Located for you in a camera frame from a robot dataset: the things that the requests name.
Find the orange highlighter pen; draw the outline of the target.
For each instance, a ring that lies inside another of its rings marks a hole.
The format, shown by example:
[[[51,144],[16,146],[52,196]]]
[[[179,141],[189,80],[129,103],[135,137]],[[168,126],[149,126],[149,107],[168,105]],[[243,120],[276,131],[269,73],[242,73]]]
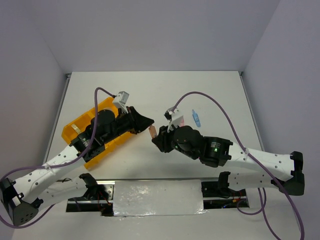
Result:
[[[153,125],[149,126],[148,130],[149,130],[149,133],[150,133],[150,136],[151,136],[152,139],[157,137],[157,135],[158,135],[157,134],[157,130]]]

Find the pink highlighter pen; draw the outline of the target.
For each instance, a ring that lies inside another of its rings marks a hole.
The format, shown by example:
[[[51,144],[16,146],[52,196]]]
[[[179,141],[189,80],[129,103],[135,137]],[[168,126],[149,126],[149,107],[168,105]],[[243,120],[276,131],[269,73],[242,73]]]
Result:
[[[181,116],[181,117],[180,117],[180,120],[179,120],[178,126],[179,126],[179,127],[183,127],[184,125],[185,125],[184,117]]]

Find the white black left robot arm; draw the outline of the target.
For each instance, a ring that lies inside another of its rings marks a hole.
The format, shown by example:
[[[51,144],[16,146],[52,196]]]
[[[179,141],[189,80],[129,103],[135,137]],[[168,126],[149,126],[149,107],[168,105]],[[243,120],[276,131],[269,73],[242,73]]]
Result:
[[[108,191],[89,173],[68,179],[67,174],[105,151],[105,145],[124,133],[137,135],[145,131],[154,120],[138,113],[134,107],[95,112],[85,130],[78,134],[58,155],[31,172],[11,180],[0,181],[0,201],[11,223],[7,226],[22,229],[36,223],[35,216],[42,209],[50,210],[63,200],[84,197],[107,199]]]

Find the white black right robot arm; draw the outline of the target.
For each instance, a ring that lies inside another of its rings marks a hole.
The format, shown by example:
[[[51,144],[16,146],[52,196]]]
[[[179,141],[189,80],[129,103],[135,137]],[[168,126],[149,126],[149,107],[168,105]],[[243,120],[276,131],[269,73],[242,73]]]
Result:
[[[249,173],[219,173],[217,190],[223,196],[249,188],[277,188],[290,196],[302,196],[305,191],[303,154],[276,154],[251,148],[242,149],[238,143],[220,137],[203,136],[190,126],[168,129],[162,126],[151,135],[151,141],[162,153],[173,150],[217,167],[237,167]]]

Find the blue highlighter pen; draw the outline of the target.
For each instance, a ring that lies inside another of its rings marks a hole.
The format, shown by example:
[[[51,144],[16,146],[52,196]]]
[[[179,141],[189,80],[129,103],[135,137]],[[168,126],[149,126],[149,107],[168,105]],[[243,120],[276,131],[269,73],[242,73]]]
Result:
[[[194,120],[196,126],[198,128],[200,128],[201,127],[201,122],[200,122],[198,114],[196,113],[196,111],[194,109],[192,110],[192,117],[193,117],[193,120]]]

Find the silver foil covered panel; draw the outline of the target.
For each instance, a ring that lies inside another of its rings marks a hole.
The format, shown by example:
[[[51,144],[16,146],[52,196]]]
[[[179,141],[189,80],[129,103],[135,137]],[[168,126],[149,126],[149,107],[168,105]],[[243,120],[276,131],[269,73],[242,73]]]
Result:
[[[114,185],[115,216],[186,216],[204,212],[198,179],[118,181]]]

